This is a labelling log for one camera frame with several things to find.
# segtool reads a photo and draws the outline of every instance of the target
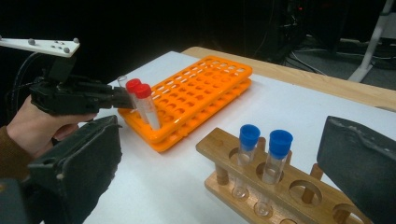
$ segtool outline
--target orange test tube rack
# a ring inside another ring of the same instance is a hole
[[[119,109],[119,113],[154,150],[162,152],[244,92],[251,74],[247,65],[207,56],[151,88],[161,129],[152,130],[133,110]]]

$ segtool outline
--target wooden table edge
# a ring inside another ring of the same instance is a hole
[[[327,77],[319,74],[301,71],[278,64],[266,63],[229,53],[192,47],[181,53],[204,58],[215,55],[239,63],[244,63],[253,68],[253,73],[263,77],[288,82],[315,91],[321,91],[365,105],[371,105],[387,110],[396,111],[396,91],[370,86],[362,83],[343,80],[336,77]]]

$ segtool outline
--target wooden test tube rack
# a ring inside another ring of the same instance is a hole
[[[236,162],[239,139],[222,129],[213,130],[196,148],[215,163],[216,171],[205,181],[206,188],[250,223],[372,223],[343,192],[320,181],[323,172],[316,164],[311,175],[291,166],[291,153],[279,183],[262,182],[267,157],[263,137],[253,162],[243,167]],[[248,185],[249,195],[243,200],[232,195],[236,178]],[[273,202],[270,217],[259,217],[254,212],[261,193]]]

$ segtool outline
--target white table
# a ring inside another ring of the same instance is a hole
[[[150,85],[198,61],[169,52],[128,74]],[[316,162],[327,116],[351,119],[396,139],[396,113],[362,105],[268,77],[252,75],[252,85],[186,138],[164,153],[151,149],[119,116],[122,160],[109,189],[85,223],[246,223],[212,195],[204,181],[214,163],[195,145],[214,128],[235,136],[247,123],[268,138],[274,129],[294,136],[291,165],[309,173]],[[98,117],[118,115],[101,110]],[[333,185],[326,176],[323,181]]]

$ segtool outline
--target metal stand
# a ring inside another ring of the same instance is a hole
[[[348,80],[361,82],[364,79],[364,77],[367,75],[367,73],[370,71],[370,69],[373,67],[372,65],[370,65],[370,61],[373,58],[376,45],[378,44],[379,38],[381,37],[384,31],[384,27],[387,24],[392,5],[393,5],[393,0],[387,0],[387,2],[384,5],[384,9],[382,9],[381,14],[379,15],[378,22],[376,23],[375,29],[373,31],[373,35],[370,39],[369,47],[367,48],[366,53],[364,54],[364,58],[363,61],[361,62],[361,66],[359,66],[358,69],[356,69],[356,71],[352,74],[352,76],[350,76]]]

